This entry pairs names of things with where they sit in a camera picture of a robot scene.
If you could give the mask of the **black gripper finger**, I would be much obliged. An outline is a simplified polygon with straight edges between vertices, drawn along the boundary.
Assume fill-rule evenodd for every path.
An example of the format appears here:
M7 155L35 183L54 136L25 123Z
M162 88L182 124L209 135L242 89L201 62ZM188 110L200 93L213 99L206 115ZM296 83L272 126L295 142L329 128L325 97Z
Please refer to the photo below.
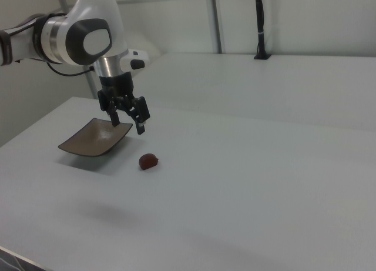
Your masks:
M145 123L150 118L149 108L143 96L139 98L125 97L125 112L133 119L137 134L145 132Z
M120 124L117 109L121 107L123 97L115 94L113 89L101 89L98 99L101 110L109 115L112 126L117 127Z

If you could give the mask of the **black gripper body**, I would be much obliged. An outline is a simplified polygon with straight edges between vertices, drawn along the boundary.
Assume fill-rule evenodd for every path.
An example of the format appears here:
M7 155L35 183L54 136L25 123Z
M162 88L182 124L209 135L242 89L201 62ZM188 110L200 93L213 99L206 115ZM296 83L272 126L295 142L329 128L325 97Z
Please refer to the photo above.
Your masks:
M131 72L126 72L113 77L99 77L102 89L98 92L98 98L106 96L107 98L127 97L133 100L133 79Z

